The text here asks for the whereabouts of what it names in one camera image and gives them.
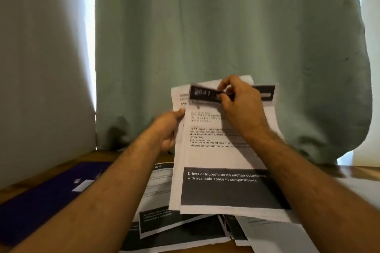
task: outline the white wall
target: white wall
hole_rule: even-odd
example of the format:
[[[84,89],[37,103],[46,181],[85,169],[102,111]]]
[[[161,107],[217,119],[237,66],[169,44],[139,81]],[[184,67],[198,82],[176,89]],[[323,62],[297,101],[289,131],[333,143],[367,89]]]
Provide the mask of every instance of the white wall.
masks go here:
[[[0,0],[0,188],[95,149],[83,0]]]
[[[373,113],[366,140],[354,150],[353,165],[380,167],[380,0],[362,0],[361,5],[371,63]]]

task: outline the curtain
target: curtain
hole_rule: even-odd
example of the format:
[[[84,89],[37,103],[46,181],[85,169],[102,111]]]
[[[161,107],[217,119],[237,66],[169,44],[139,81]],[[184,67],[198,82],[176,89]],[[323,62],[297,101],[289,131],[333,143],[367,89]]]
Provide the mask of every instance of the curtain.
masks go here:
[[[83,0],[0,0],[0,188],[95,149]]]
[[[279,83],[276,114],[306,158],[332,163],[368,132],[359,0],[96,0],[98,148],[171,108],[170,88],[251,74]]]

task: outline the left hand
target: left hand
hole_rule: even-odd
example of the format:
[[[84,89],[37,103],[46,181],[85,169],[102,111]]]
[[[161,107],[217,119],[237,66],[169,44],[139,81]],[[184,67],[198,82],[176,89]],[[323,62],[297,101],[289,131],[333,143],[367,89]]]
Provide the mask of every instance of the left hand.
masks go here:
[[[183,116],[185,116],[184,109],[169,111],[158,116],[151,124],[150,129],[159,139],[161,152],[166,152],[175,145],[174,131]]]

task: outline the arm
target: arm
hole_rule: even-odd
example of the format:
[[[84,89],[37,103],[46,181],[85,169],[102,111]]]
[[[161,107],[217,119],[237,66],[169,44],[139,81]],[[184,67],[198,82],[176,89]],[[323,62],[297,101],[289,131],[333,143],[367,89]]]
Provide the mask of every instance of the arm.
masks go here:
[[[251,145],[280,186],[321,253],[369,253],[380,248],[380,212],[286,145],[268,126],[260,93],[233,75],[232,102],[220,98],[231,124]]]
[[[180,110],[158,117],[99,180],[12,252],[118,252],[155,160],[174,145],[183,115]]]

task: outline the wooden surface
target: wooden surface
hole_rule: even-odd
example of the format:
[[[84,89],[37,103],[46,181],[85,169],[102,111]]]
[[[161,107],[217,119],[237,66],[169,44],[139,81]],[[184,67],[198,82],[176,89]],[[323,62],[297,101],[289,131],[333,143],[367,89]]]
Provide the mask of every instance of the wooden surface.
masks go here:
[[[86,161],[115,161],[120,155],[120,152],[110,152],[96,150],[89,154],[83,155],[77,159],[71,160],[64,164],[58,165],[50,170],[47,170],[35,177],[26,179],[12,186],[6,187],[0,190],[0,204],[5,201],[53,178],[56,175],[74,167],[75,165],[86,162]],[[157,163],[160,162],[173,162],[173,155],[162,154],[158,157]],[[369,180],[380,180],[380,168],[373,167],[358,167],[358,166],[338,166],[338,165],[321,165],[319,166],[324,172],[333,177],[342,178],[359,178],[359,179],[369,179]],[[0,244],[0,253],[8,252],[11,248],[7,246],[2,246]],[[234,241],[229,241],[227,243],[206,245],[201,247],[195,247],[184,250],[177,250],[172,252],[183,252],[183,253],[216,253],[216,252],[236,252],[236,253],[252,253],[253,250],[248,246],[236,246]]]

